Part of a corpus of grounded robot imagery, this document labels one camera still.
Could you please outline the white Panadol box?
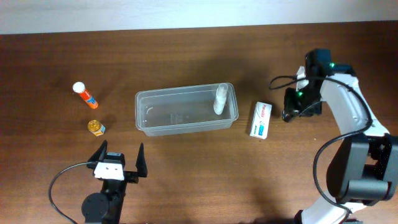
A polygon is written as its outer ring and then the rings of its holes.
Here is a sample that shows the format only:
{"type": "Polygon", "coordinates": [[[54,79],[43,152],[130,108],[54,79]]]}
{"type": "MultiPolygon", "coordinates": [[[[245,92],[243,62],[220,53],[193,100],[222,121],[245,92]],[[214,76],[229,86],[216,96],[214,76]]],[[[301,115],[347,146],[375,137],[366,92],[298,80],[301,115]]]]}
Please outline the white Panadol box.
{"type": "Polygon", "coordinates": [[[257,102],[254,108],[254,115],[249,135],[251,137],[266,139],[269,130],[272,105],[257,102]]]}

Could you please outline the white spray bottle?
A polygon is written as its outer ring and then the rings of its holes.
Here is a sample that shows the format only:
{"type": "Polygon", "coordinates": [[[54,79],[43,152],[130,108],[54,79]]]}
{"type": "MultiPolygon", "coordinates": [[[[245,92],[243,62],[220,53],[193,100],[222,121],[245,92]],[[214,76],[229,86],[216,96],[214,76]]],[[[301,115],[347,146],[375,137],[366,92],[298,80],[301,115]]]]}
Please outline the white spray bottle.
{"type": "Polygon", "coordinates": [[[226,104],[227,95],[228,95],[228,85],[226,83],[219,84],[216,90],[215,101],[213,104],[214,112],[217,115],[220,115],[223,112],[224,106],[226,104]]]}

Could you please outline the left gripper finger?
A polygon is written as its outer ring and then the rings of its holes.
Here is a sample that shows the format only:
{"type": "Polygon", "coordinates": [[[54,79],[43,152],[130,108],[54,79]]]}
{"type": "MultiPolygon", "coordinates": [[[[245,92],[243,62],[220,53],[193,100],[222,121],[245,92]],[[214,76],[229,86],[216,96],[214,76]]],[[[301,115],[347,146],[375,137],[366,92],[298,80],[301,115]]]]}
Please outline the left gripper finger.
{"type": "Polygon", "coordinates": [[[136,159],[137,176],[146,178],[148,175],[146,159],[144,155],[144,144],[141,143],[136,159]]]}
{"type": "Polygon", "coordinates": [[[102,162],[107,151],[108,142],[104,140],[97,151],[88,159],[88,162],[102,162]]]}

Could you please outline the dark bottle white cap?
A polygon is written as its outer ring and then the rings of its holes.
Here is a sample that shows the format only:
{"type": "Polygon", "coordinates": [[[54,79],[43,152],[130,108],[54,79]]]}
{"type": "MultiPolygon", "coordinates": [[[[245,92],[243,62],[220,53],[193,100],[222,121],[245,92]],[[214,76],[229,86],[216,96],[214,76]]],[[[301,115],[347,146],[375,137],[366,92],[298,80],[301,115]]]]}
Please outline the dark bottle white cap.
{"type": "Polygon", "coordinates": [[[285,121],[286,123],[288,123],[291,119],[292,116],[291,114],[289,114],[288,112],[286,112],[285,110],[282,111],[282,119],[283,121],[285,121]]]}

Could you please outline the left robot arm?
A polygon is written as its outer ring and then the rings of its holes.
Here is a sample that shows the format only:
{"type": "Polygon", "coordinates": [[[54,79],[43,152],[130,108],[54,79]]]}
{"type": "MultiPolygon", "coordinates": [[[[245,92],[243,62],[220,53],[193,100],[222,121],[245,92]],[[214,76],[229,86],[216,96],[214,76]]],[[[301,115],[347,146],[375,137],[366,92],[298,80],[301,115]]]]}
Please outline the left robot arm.
{"type": "Polygon", "coordinates": [[[103,184],[100,192],[90,194],[82,203],[85,223],[119,223],[127,184],[137,184],[148,174],[143,144],[139,146],[136,171],[125,170],[124,154],[108,152],[107,147],[108,142],[103,141],[88,159],[87,168],[92,169],[94,178],[103,184]]]}

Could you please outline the orange tube white cap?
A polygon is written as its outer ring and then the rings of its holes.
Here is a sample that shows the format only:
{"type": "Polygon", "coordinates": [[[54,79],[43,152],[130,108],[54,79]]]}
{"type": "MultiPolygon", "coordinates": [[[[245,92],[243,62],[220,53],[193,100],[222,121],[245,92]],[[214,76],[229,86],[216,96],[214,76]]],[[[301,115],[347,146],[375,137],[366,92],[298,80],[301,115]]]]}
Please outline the orange tube white cap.
{"type": "Polygon", "coordinates": [[[94,99],[93,95],[89,93],[89,91],[85,88],[85,84],[83,82],[74,83],[72,89],[75,93],[79,94],[79,96],[86,102],[86,104],[91,109],[96,109],[98,107],[98,102],[94,99]]]}

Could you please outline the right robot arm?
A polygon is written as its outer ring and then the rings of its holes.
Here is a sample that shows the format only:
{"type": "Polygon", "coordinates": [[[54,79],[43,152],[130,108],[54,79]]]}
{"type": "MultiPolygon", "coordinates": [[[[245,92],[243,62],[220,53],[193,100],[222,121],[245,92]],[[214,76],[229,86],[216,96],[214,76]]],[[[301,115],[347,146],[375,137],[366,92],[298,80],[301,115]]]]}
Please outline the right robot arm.
{"type": "Polygon", "coordinates": [[[321,114],[326,103],[341,133],[316,153],[312,172],[321,196],[298,211],[294,223],[347,223],[352,213],[390,200],[397,187],[397,137],[371,111],[352,66],[314,49],[291,79],[296,87],[285,85],[282,119],[321,114]]]}

